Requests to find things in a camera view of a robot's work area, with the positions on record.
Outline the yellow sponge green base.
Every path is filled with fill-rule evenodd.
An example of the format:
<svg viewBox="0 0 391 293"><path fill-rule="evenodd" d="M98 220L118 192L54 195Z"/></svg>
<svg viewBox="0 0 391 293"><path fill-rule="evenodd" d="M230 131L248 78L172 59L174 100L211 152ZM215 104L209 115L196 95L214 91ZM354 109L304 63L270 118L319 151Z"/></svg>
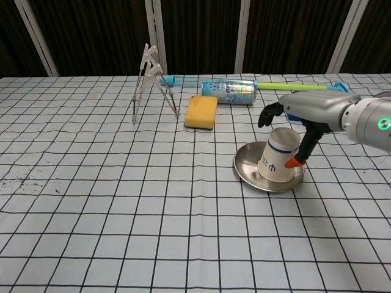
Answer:
<svg viewBox="0 0 391 293"><path fill-rule="evenodd" d="M186 110L185 126L187 128L212 130L217 109L217 97L192 96Z"/></svg>

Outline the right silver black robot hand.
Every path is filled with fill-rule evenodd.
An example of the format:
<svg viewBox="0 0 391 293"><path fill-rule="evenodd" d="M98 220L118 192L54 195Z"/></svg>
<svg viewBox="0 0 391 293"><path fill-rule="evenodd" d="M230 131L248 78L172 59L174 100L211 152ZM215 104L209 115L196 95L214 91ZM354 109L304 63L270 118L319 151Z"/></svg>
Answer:
<svg viewBox="0 0 391 293"><path fill-rule="evenodd" d="M269 126L276 116L283 113L298 117L306 133L298 152L285 163L286 168L296 168L306 163L313 149L324 134L340 132L342 116L348 107L355 105L361 97L353 93L335 90L311 90L294 92L279 98L261 111L258 127Z"/></svg>

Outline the light blue drink can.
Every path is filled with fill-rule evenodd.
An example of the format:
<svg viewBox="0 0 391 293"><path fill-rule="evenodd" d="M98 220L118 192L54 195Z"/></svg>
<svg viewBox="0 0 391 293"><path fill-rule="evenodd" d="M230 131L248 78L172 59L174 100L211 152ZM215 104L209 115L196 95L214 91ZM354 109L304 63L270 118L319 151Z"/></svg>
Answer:
<svg viewBox="0 0 391 293"><path fill-rule="evenodd" d="M255 81L218 80L203 82L203 96L214 96L219 104L253 105L257 95Z"/></svg>

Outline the white paper cup blue print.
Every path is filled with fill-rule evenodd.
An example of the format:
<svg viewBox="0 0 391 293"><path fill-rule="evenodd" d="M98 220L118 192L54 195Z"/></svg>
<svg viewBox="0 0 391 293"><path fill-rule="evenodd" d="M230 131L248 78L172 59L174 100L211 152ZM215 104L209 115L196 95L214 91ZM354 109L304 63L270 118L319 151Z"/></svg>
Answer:
<svg viewBox="0 0 391 293"><path fill-rule="evenodd" d="M258 161L258 171L267 180L285 183L295 175L293 168L285 163L298 151L300 135L290 128L273 129L268 137L265 149Z"/></svg>

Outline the round steel plate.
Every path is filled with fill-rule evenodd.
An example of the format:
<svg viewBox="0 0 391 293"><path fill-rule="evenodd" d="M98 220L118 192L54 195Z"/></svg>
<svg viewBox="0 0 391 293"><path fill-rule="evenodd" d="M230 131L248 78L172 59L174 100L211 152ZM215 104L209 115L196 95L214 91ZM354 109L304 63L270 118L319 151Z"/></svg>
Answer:
<svg viewBox="0 0 391 293"><path fill-rule="evenodd" d="M236 152L233 166L238 176L250 186L266 192L285 192L295 188L304 178L304 166L295 168L295 175L286 183L277 183L261 176L258 161L261 159L266 142L251 142Z"/></svg>

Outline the light blue checkered tablecloth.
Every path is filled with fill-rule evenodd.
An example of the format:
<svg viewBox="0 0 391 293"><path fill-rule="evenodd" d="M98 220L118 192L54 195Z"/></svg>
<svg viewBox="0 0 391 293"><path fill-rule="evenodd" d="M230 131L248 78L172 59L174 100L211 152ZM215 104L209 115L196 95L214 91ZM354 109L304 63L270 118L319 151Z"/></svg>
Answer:
<svg viewBox="0 0 391 293"><path fill-rule="evenodd" d="M0 293L391 293L391 154L329 134L271 194L233 157L280 91L202 131L135 84L0 79Z"/></svg>

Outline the white metal frame post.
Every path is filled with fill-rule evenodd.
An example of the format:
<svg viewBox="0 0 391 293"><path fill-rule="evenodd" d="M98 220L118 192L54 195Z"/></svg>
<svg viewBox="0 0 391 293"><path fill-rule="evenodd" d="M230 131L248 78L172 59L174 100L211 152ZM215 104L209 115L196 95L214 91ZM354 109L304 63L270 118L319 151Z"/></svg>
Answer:
<svg viewBox="0 0 391 293"><path fill-rule="evenodd" d="M251 0L241 0L238 35L237 35L237 42L236 42L235 69L234 69L234 73L236 74L243 72L250 4L251 4Z"/></svg>
<svg viewBox="0 0 391 293"><path fill-rule="evenodd" d="M351 7L329 62L326 71L327 74L338 73L341 70L367 3L368 0L352 0Z"/></svg>
<svg viewBox="0 0 391 293"><path fill-rule="evenodd" d="M150 44L158 49L158 62L160 63L163 74L167 75L167 57L164 39L163 14L161 9L161 0L144 0L147 16L148 33Z"/></svg>
<svg viewBox="0 0 391 293"><path fill-rule="evenodd" d="M13 0L23 23L29 33L29 36L34 44L40 61L49 77L59 77L54 59L50 53L49 47L46 44L45 38L38 25L32 7L28 0Z"/></svg>

